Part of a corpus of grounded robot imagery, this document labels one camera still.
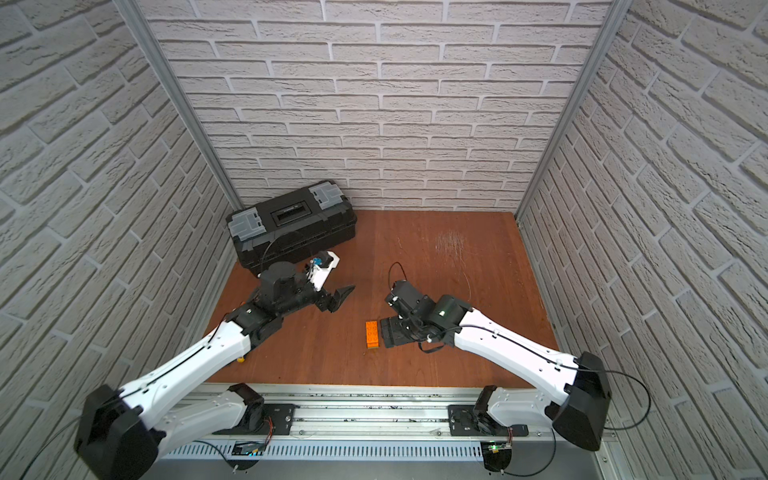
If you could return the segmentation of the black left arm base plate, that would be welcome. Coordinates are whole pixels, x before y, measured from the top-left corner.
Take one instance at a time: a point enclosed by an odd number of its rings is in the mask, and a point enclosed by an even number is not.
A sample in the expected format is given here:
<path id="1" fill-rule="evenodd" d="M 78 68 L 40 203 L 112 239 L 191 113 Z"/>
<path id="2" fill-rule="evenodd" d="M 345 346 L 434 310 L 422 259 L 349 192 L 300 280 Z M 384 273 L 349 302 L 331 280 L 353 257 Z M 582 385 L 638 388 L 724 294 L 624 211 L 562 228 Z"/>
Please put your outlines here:
<path id="1" fill-rule="evenodd" d="M 260 417 L 253 423 L 246 420 L 242 435 L 288 436 L 291 433 L 297 406 L 295 404 L 267 403 L 260 410 Z"/>

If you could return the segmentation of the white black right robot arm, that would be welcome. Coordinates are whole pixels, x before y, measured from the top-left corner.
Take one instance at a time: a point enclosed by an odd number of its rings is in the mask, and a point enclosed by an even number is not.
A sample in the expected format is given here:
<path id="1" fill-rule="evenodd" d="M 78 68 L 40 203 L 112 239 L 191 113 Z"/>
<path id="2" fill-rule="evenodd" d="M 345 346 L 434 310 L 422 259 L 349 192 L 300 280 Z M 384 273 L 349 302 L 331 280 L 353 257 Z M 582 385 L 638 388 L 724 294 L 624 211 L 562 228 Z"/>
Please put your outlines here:
<path id="1" fill-rule="evenodd" d="M 571 444 L 600 449 L 612 400 L 608 372 L 589 352 L 575 357 L 540 345 L 492 321 L 469 303 L 451 295 L 434 301 L 410 282 L 393 283 L 386 297 L 395 315 L 379 321 L 387 348 L 415 343 L 423 352 L 445 346 L 482 357 L 523 379 L 538 391 L 530 406 L 521 407 L 511 392 L 486 386 L 475 414 L 508 427 L 549 424 Z"/>

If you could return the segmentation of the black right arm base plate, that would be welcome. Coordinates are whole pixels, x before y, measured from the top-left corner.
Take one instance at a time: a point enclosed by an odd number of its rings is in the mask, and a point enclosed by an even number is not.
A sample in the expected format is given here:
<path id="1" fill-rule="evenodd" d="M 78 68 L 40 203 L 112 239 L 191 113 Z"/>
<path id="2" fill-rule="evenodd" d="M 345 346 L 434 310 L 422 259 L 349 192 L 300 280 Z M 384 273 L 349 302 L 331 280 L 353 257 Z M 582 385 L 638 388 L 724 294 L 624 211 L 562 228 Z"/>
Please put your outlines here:
<path id="1" fill-rule="evenodd" d="M 505 427 L 487 414 L 479 414 L 471 405 L 449 405 L 448 426 L 452 437 L 527 437 L 530 432 L 527 425 L 515 424 Z"/>

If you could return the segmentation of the orange long lego brick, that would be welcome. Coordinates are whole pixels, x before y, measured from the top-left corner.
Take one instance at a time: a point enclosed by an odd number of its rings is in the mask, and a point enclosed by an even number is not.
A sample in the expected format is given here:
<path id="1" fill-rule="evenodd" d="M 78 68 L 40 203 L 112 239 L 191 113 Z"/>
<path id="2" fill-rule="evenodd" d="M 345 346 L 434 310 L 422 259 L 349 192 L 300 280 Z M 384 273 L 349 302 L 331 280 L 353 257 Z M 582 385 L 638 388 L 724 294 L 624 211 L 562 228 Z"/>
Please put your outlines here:
<path id="1" fill-rule="evenodd" d="M 368 349 L 376 349 L 380 346 L 379 326 L 376 320 L 365 323 L 365 340 Z"/>

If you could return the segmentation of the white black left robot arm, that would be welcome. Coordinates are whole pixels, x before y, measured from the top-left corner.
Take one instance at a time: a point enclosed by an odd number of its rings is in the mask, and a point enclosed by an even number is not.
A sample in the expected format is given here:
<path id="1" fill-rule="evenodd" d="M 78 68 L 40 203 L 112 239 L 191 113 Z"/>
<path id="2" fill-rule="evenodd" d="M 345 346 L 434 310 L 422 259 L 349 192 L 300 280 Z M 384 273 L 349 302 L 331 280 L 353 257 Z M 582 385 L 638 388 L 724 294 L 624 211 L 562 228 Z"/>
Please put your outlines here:
<path id="1" fill-rule="evenodd" d="M 264 399 L 245 383 L 208 401 L 175 405 L 213 374 L 263 344 L 284 319 L 310 305 L 340 308 L 352 287 L 328 293 L 324 284 L 339 263 L 322 251 L 303 271 L 290 262 L 264 270 L 260 286 L 203 339 L 157 369 L 118 389 L 102 385 L 85 401 L 74 449 L 99 479 L 139 479 L 168 452 L 220 431 L 271 431 Z"/>

